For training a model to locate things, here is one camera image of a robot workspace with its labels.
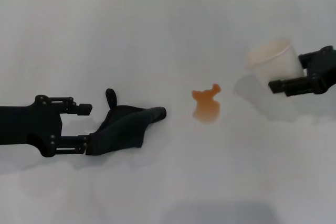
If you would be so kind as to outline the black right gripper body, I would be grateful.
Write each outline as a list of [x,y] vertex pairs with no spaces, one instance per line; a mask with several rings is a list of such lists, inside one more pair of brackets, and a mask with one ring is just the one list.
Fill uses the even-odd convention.
[[335,85],[335,49],[326,46],[314,52],[308,62],[307,78],[314,94],[323,94]]

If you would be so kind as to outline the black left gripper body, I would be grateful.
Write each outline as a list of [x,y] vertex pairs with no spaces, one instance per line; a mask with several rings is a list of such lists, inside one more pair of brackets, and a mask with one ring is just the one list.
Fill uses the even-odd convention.
[[1,106],[1,145],[32,145],[44,157],[56,155],[64,103],[38,95],[28,106]]

